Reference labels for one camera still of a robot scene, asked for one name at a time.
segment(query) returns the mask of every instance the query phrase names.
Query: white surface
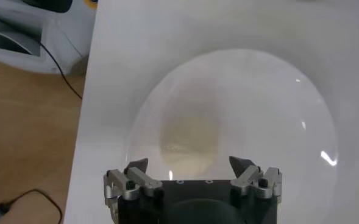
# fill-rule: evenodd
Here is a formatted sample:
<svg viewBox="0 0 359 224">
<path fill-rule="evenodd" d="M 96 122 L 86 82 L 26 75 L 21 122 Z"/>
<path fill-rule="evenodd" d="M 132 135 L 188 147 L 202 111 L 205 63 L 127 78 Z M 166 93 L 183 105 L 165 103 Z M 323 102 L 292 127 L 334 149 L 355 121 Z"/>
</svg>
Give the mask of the white surface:
<svg viewBox="0 0 359 224">
<path fill-rule="evenodd" d="M 84 0 L 73 1 L 68 12 L 57 14 L 59 29 L 83 57 L 90 53 L 95 14 L 96 10 L 89 8 Z"/>
<path fill-rule="evenodd" d="M 125 165 L 126 138 L 149 93 L 178 65 L 229 48 L 269 52 L 314 83 L 338 137 L 336 185 L 320 216 L 359 223 L 359 1 L 347 0 L 100 1 L 65 223 L 111 223 L 102 174 Z M 334 164 L 334 155 L 319 156 Z M 317 210 L 303 212 L 301 223 L 317 221 Z M 290 215 L 286 223 L 297 223 Z"/>
</svg>

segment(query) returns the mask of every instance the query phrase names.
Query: wooden floor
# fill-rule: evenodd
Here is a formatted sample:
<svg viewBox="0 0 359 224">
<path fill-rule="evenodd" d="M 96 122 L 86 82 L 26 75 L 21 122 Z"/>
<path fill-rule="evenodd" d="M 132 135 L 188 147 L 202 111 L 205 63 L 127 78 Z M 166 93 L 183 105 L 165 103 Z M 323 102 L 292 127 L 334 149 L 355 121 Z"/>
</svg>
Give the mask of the wooden floor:
<svg viewBox="0 0 359 224">
<path fill-rule="evenodd" d="M 79 93 L 84 76 L 68 79 Z M 63 209 L 81 100 L 59 75 L 34 74 L 0 64 L 0 202 L 44 189 Z M 0 223 L 57 223 L 45 198 L 19 200 Z"/>
</svg>

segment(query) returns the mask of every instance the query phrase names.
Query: white appliance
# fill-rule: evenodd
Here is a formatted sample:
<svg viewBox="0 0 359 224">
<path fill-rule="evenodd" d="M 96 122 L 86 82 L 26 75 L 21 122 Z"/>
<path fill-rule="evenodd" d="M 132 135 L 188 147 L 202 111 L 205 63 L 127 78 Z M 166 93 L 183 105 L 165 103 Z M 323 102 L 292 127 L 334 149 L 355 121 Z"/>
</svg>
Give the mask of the white appliance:
<svg viewBox="0 0 359 224">
<path fill-rule="evenodd" d="M 65 74 L 88 57 L 95 9 L 73 1 L 65 13 L 33 7 L 20 0 L 0 0 L 0 18 L 35 35 L 58 61 Z M 39 73 L 59 73 L 38 43 L 0 23 L 0 61 Z"/>
</svg>

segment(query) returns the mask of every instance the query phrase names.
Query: power cord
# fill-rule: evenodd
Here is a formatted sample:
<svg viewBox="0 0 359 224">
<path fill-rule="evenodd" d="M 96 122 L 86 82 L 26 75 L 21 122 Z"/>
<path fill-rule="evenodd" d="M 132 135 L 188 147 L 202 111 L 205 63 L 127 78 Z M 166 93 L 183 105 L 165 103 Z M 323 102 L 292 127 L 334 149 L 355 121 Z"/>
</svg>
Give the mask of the power cord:
<svg viewBox="0 0 359 224">
<path fill-rule="evenodd" d="M 15 197 L 14 199 L 12 199 L 10 201 L 0 203 L 0 218 L 10 211 L 12 205 L 16 201 L 18 201 L 19 199 L 21 199 L 25 195 L 30 194 L 32 192 L 37 192 L 37 193 L 41 194 L 46 199 L 48 199 L 48 201 L 51 202 L 52 205 L 54 205 L 56 207 L 56 209 L 59 211 L 59 215 L 60 215 L 59 222 L 58 222 L 58 224 L 60 224 L 62 222 L 62 220 L 63 220 L 62 209 L 46 192 L 44 192 L 43 190 L 40 190 L 40 189 L 32 189 L 32 190 L 26 191 L 25 193 L 22 193 L 21 195 Z"/>
<path fill-rule="evenodd" d="M 38 43 L 45 51 L 46 53 L 48 53 L 48 55 L 50 56 L 50 58 L 53 60 L 53 62 L 56 64 L 57 68 L 60 71 L 60 74 L 62 75 L 63 80 L 65 81 L 65 83 L 68 85 L 68 87 L 74 92 L 75 95 L 78 96 L 79 99 L 83 99 L 82 96 L 71 86 L 71 84 L 68 82 L 68 80 L 66 79 L 63 70 L 61 69 L 60 65 L 57 63 L 56 59 L 53 57 L 53 55 L 51 54 L 51 52 L 46 48 L 46 46 L 41 43 L 40 41 L 36 40 L 35 37 L 33 37 L 31 34 L 29 34 L 28 32 L 26 32 L 25 30 L 19 29 L 18 27 L 15 27 L 13 24 L 10 24 L 7 21 L 4 21 L 3 19 L 0 18 L 0 22 L 5 24 L 6 26 L 9 26 L 10 28 L 12 28 L 13 30 L 26 35 L 28 37 L 30 37 L 31 39 L 33 39 L 36 43 Z"/>
</svg>

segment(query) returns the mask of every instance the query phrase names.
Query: screw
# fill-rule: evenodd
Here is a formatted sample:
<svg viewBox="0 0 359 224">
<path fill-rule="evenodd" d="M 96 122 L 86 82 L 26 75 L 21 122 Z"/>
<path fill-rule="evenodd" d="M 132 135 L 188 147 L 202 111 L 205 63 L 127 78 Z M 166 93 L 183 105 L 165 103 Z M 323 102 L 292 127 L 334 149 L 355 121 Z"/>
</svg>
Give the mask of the screw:
<svg viewBox="0 0 359 224">
<path fill-rule="evenodd" d="M 269 186 L 269 181 L 267 179 L 261 178 L 258 180 L 258 186 L 261 188 L 267 188 Z"/>
<path fill-rule="evenodd" d="M 135 188 L 136 188 L 135 182 L 133 182 L 132 180 L 126 182 L 126 189 L 127 190 L 133 190 Z"/>
</svg>

